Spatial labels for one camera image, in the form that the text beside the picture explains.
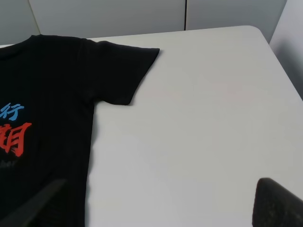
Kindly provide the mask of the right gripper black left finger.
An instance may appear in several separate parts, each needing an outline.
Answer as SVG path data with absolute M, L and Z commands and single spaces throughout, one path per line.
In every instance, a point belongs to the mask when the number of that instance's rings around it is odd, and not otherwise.
M 66 184 L 65 179 L 57 179 L 49 183 L 22 206 L 0 221 L 1 227 L 26 227 Z

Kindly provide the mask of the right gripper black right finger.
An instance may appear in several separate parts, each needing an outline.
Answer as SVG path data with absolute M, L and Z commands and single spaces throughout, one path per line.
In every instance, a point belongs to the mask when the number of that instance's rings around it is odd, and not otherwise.
M 301 227 L 303 201 L 271 178 L 258 180 L 252 214 L 254 227 Z

